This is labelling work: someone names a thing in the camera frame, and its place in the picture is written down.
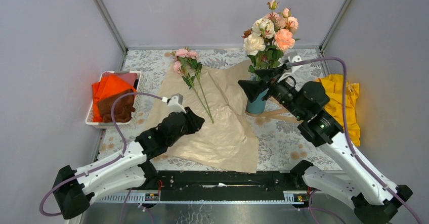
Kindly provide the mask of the cream rose stem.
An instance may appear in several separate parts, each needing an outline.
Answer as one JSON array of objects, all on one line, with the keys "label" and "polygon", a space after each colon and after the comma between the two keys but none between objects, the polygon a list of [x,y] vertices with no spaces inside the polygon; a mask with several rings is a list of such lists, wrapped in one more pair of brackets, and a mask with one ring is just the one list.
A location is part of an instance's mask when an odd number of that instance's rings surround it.
[{"label": "cream rose stem", "polygon": [[278,59],[276,60],[274,57],[276,51],[273,44],[275,25],[269,19],[261,18],[254,22],[251,29],[252,34],[243,40],[243,48],[251,61],[248,68],[251,78],[259,80],[254,73],[255,70],[270,69],[279,64]]}]

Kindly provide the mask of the peach kraft wrapping paper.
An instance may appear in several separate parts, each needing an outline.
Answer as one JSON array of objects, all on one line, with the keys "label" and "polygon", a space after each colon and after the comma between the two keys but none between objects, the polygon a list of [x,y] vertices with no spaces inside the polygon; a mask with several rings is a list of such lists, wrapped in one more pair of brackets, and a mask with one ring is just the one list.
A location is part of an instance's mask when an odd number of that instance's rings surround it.
[{"label": "peach kraft wrapping paper", "polygon": [[159,89],[159,96],[183,96],[183,106],[205,119],[194,134],[180,137],[165,155],[195,161],[224,170],[255,173],[259,140],[246,119],[247,96],[239,80],[248,80],[250,60],[228,69],[203,67],[197,92],[190,89],[173,64]]}]

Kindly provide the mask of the pink bud rose stem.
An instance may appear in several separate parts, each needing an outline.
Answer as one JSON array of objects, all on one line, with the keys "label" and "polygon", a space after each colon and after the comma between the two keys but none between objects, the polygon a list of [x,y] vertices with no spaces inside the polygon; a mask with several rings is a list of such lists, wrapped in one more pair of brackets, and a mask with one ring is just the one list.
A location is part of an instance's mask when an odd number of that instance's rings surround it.
[{"label": "pink bud rose stem", "polygon": [[293,48],[296,39],[293,37],[299,29],[299,21],[292,15],[290,8],[284,8],[274,19],[274,45],[283,54]]}]

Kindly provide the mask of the brown paper ribbon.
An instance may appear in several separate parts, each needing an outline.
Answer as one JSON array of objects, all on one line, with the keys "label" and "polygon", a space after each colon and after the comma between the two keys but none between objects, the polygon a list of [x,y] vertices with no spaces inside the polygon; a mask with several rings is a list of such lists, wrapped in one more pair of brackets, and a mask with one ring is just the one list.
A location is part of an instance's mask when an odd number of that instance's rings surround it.
[{"label": "brown paper ribbon", "polygon": [[289,113],[289,111],[285,107],[283,107],[280,103],[278,103],[276,100],[274,100],[272,97],[270,97],[269,100],[275,103],[276,105],[278,105],[280,108],[273,111],[264,111],[263,113],[260,113],[260,114],[252,114],[249,112],[245,112],[245,113],[254,118],[265,117],[269,119],[277,119],[277,120],[286,121],[290,123],[302,122],[302,120],[299,120],[294,116],[286,116],[285,114]]}]

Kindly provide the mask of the peach rose stem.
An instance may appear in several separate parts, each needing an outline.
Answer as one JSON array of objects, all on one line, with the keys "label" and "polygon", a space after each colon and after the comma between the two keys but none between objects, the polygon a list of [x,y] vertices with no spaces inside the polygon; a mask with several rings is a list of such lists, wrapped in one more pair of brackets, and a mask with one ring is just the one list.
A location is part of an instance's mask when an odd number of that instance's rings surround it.
[{"label": "peach rose stem", "polygon": [[271,0],[270,2],[267,2],[268,8],[270,10],[269,13],[267,13],[263,18],[269,19],[273,23],[276,23],[279,20],[283,19],[282,15],[279,15],[275,12],[275,10],[278,8],[279,2],[277,0]]}]

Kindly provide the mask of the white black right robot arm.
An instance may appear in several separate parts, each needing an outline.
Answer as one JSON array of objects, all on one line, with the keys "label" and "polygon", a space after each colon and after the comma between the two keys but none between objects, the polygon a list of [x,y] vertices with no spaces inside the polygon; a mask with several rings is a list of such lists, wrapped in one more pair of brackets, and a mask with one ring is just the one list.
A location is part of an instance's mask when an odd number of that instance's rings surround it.
[{"label": "white black right robot arm", "polygon": [[344,126],[324,110],[330,99],[321,83],[309,81],[296,89],[295,79],[285,69],[280,66],[258,70],[258,81],[238,83],[249,101],[264,93],[266,99],[273,98],[289,111],[300,121],[301,135],[349,177],[344,181],[303,160],[291,170],[291,185],[298,190],[308,186],[334,197],[350,207],[363,223],[388,223],[412,196],[412,190],[389,180],[355,148]]}]

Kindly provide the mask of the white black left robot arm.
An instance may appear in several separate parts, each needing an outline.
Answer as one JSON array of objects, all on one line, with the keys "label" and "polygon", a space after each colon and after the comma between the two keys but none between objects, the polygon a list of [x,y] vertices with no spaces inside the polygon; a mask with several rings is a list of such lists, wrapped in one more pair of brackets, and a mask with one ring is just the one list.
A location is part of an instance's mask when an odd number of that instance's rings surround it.
[{"label": "white black left robot arm", "polygon": [[53,186],[60,214],[64,219],[72,219],[105,196],[129,188],[157,186],[158,173],[151,159],[165,153],[182,136],[201,130],[204,122],[204,118],[186,107],[142,132],[124,152],[77,169],[69,165],[61,168]]}]

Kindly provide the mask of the teal cylindrical vase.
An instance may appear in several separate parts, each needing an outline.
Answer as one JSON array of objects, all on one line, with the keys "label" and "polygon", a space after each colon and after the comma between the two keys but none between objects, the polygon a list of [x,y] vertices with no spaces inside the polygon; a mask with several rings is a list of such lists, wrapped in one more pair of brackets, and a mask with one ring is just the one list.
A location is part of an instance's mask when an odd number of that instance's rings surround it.
[{"label": "teal cylindrical vase", "polygon": [[247,100],[246,112],[250,114],[263,113],[266,106],[266,100],[263,100],[263,97],[266,95],[267,92],[268,92],[268,89],[265,89],[263,92],[261,92],[258,95],[258,97],[253,102]]}]

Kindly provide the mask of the floral patterned table mat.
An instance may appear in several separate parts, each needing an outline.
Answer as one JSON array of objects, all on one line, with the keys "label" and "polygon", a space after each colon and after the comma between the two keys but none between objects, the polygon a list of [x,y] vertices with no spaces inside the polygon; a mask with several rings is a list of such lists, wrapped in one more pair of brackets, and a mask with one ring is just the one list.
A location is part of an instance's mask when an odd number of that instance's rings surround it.
[{"label": "floral patterned table mat", "polygon": [[[244,49],[206,49],[196,51],[199,54],[200,62],[205,66],[217,69],[227,69],[248,59]],[[294,47],[290,51],[297,52],[303,60],[321,56],[318,48],[297,49]],[[170,52],[171,50],[131,50],[126,56],[123,69],[142,71],[144,80],[143,91],[145,93],[158,94],[162,81],[172,62]],[[297,81],[297,89],[304,82],[325,77],[327,72],[327,66],[321,62],[301,67],[293,76]],[[138,96],[138,98],[140,98],[141,104],[137,110],[135,128],[121,130],[127,142],[133,140],[135,136],[144,130],[144,121],[148,117],[152,104],[155,101],[154,98],[146,96]],[[266,117],[255,118],[246,116],[246,118],[259,140],[258,170],[290,170],[303,159],[316,163],[323,170],[341,170],[330,157],[304,140],[296,128],[297,124],[277,119],[268,119]],[[95,160],[122,150],[122,139],[115,129],[108,129],[103,131],[103,133],[103,137],[98,143]],[[157,170],[220,170],[194,161],[166,155],[161,155],[153,159],[152,163]]]}]

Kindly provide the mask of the yellow crumpled cloth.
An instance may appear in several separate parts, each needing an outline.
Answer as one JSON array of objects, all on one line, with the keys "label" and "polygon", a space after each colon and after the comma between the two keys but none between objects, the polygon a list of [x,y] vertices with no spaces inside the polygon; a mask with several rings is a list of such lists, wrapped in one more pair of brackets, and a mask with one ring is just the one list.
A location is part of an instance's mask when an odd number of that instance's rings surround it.
[{"label": "yellow crumpled cloth", "polygon": [[356,104],[360,94],[360,85],[358,83],[346,82],[346,91],[343,92],[344,77],[340,74],[330,74],[323,78],[316,78],[325,89],[330,101],[324,106],[326,112],[335,118],[339,124],[344,127],[343,117],[343,99],[346,100],[346,121],[348,132],[352,143],[360,146],[361,129],[357,122]]}]

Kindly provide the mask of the brown cloth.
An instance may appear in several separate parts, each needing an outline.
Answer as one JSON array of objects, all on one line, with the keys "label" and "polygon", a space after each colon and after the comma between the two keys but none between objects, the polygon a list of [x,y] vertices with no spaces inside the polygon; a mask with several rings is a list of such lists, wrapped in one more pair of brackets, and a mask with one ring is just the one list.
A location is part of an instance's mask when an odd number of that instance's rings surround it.
[{"label": "brown cloth", "polygon": [[[100,114],[99,122],[111,123],[112,122],[111,108],[113,106],[113,103],[120,96],[125,95],[127,93],[133,93],[133,92],[134,92],[133,89],[127,89],[118,94],[101,99],[97,103],[99,114]],[[134,101],[135,101],[134,95],[125,96],[117,101],[117,103],[114,106],[114,113],[113,113],[115,121],[117,123],[118,122],[126,123],[132,119],[132,113],[135,112]]]}]

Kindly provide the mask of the pink cloth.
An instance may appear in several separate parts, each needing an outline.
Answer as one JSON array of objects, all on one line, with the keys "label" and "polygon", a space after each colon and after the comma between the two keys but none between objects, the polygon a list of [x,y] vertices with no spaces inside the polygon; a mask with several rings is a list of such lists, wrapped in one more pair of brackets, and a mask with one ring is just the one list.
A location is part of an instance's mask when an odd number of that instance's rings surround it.
[{"label": "pink cloth", "polygon": [[110,75],[115,75],[122,79],[123,81],[127,82],[129,85],[136,87],[136,81],[139,79],[138,73],[113,73],[113,72],[103,72],[101,78],[108,77]]}]

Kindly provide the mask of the white plastic basket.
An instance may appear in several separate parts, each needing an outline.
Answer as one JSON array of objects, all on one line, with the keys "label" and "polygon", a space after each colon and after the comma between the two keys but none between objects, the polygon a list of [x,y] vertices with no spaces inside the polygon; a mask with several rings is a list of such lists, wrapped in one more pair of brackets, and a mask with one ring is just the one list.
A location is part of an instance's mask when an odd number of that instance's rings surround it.
[{"label": "white plastic basket", "polygon": [[[138,81],[136,81],[136,91],[135,92],[141,92],[143,90],[143,76],[142,73],[140,71],[105,71],[105,72],[113,72],[113,73],[138,73],[139,74],[139,79]],[[126,123],[117,123],[119,128],[121,129],[126,129],[126,128],[134,128],[137,124],[137,117],[138,117],[138,108],[141,104],[141,97],[139,96],[135,96],[135,103],[134,103],[134,108],[135,108],[135,112],[132,113],[132,119],[129,122]],[[88,111],[85,123],[87,125],[93,126],[95,128],[99,128],[99,129],[108,129],[108,128],[114,128],[113,123],[97,123],[97,122],[93,122],[93,101],[91,102],[90,105],[90,109]]]}]

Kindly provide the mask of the orange cloth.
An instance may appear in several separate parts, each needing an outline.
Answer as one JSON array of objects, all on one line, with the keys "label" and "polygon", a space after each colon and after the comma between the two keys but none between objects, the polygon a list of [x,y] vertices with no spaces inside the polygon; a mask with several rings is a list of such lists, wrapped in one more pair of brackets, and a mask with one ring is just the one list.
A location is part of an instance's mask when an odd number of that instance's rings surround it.
[{"label": "orange cloth", "polygon": [[[115,76],[115,75],[110,75],[108,77],[104,77],[101,78],[101,80],[99,82],[96,82],[94,84],[92,84],[92,89],[93,89],[93,122],[99,122],[100,119],[100,114],[99,114],[99,109],[97,106],[97,103],[101,100],[104,99],[106,97],[118,94],[124,90],[127,89],[133,89],[134,92],[136,91],[136,88],[129,85],[127,82],[123,81],[122,79],[120,79],[119,77]],[[133,95],[133,93],[127,93],[125,95],[120,96],[114,103],[113,106],[111,108],[111,115],[113,115],[114,113],[114,106],[117,103],[118,100],[120,100],[121,98],[128,96],[128,95]]]}]

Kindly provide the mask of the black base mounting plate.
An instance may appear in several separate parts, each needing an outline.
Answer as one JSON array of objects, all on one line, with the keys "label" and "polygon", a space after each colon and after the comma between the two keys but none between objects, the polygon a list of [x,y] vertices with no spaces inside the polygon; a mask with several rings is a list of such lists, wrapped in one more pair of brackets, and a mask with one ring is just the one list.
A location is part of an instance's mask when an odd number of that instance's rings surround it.
[{"label": "black base mounting plate", "polygon": [[137,188],[154,191],[162,201],[282,201],[284,192],[310,193],[302,178],[288,171],[159,171]]}]

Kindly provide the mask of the aluminium frame rail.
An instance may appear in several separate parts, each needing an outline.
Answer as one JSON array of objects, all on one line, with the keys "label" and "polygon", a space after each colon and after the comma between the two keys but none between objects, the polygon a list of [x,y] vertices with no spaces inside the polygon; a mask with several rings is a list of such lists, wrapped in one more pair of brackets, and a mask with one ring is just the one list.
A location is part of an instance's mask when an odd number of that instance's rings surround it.
[{"label": "aluminium frame rail", "polygon": [[125,44],[117,26],[115,25],[107,6],[105,5],[103,0],[93,0],[95,3],[95,6],[98,8],[102,18],[104,19],[108,29],[110,30],[111,34],[113,35],[116,43],[118,44],[120,50],[123,54],[127,53],[127,45]]}]

